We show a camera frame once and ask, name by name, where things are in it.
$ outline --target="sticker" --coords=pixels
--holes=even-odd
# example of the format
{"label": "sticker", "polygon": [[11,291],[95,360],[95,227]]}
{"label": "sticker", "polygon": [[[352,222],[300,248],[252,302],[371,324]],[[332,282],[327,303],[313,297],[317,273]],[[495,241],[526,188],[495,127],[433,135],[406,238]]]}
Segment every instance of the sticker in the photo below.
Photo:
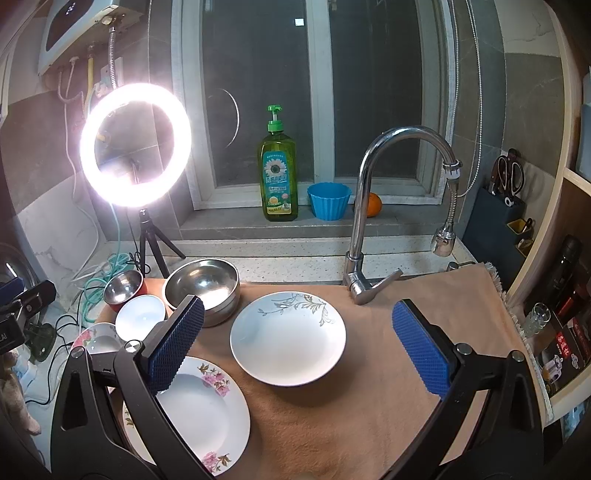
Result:
{"label": "sticker", "polygon": [[290,173],[285,152],[265,152],[262,156],[264,208],[269,215],[291,213]]}

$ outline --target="floral plate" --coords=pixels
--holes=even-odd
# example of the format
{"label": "floral plate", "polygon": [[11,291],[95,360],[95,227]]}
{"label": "floral plate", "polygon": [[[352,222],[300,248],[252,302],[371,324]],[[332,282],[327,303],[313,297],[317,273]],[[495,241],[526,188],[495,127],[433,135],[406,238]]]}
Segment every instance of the floral plate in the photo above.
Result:
{"label": "floral plate", "polygon": [[72,348],[83,346],[88,353],[116,352],[125,342],[115,330],[112,323],[95,323],[82,332],[72,344]]}
{"label": "floral plate", "polygon": [[230,347],[249,375],[296,387],[328,373],[343,354],[346,338],[343,319],[330,303],[283,291],[253,301],[238,314]]}
{"label": "floral plate", "polygon": [[[156,395],[185,443],[214,475],[228,470],[242,455],[251,431],[244,395],[234,380],[207,360],[187,356],[170,388]],[[131,446],[155,463],[142,442],[125,403],[124,429]]]}

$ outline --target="glass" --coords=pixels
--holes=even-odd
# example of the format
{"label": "glass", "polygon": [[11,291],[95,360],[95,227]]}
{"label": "glass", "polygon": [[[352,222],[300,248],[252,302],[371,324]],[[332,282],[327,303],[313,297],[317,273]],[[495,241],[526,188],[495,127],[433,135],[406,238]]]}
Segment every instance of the glass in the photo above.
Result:
{"label": "glass", "polygon": [[[418,22],[415,0],[339,0],[330,12],[336,177],[357,177],[365,150],[382,132],[423,124]],[[393,145],[374,177],[417,178],[418,149],[419,140]]]}
{"label": "glass", "polygon": [[308,39],[294,22],[306,17],[304,0],[207,5],[203,77],[216,186],[260,182],[256,148],[268,134],[273,104],[283,107],[285,134],[297,141],[298,181],[313,181]]}
{"label": "glass", "polygon": [[533,337],[540,333],[546,324],[550,321],[550,309],[543,303],[536,303],[531,312],[525,318],[523,323],[523,331],[526,338]]}

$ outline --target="scissors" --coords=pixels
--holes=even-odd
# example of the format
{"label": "scissors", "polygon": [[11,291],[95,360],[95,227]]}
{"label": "scissors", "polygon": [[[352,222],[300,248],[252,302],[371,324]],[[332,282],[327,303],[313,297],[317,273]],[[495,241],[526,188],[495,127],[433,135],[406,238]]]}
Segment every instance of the scissors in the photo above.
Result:
{"label": "scissors", "polygon": [[515,204],[515,196],[523,189],[525,174],[523,167],[515,156],[501,155],[496,159],[501,193],[505,196],[505,205],[512,207]]}

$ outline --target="black bottle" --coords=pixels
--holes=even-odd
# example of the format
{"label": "black bottle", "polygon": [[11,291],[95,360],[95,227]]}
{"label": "black bottle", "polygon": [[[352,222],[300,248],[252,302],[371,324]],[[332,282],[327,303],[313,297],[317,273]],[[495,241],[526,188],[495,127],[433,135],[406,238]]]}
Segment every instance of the black bottle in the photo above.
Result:
{"label": "black bottle", "polygon": [[562,242],[558,258],[540,279],[540,282],[528,298],[526,314],[536,302],[543,302],[551,309],[556,308],[560,292],[573,274],[579,255],[583,249],[581,241],[573,235],[567,235]]}

